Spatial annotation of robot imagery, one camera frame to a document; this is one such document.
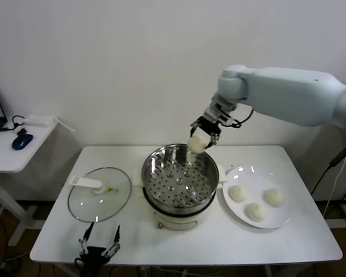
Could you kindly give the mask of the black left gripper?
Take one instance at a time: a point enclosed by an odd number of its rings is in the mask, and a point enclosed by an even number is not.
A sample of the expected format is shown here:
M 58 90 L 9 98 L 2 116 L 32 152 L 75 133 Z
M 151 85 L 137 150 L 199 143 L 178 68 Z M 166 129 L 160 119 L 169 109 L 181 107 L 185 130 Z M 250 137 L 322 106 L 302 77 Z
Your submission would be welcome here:
M 109 257 L 114 257 L 115 254 L 120 250 L 121 246 L 120 240 L 120 225 L 118 226 L 112 245 L 109 248 L 102 248 L 98 246 L 89 246 L 88 240 L 92 232 L 94 222 L 86 229 L 83 237 L 78 240 L 81 245 L 81 260 L 84 263 L 107 263 L 109 262 Z

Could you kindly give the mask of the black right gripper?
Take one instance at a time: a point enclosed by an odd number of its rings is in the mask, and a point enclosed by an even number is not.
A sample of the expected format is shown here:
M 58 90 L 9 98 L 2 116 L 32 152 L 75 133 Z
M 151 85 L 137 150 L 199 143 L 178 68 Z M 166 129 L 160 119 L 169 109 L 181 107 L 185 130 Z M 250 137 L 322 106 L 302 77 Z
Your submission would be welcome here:
M 196 121 L 194 121 L 190 125 L 190 127 L 190 137 L 193 136 L 197 129 L 201 129 L 203 132 L 210 136 L 210 141 L 206 146 L 207 148 L 210 148 L 219 142 L 221 130 L 217 123 L 213 123 L 205 117 L 201 116 Z

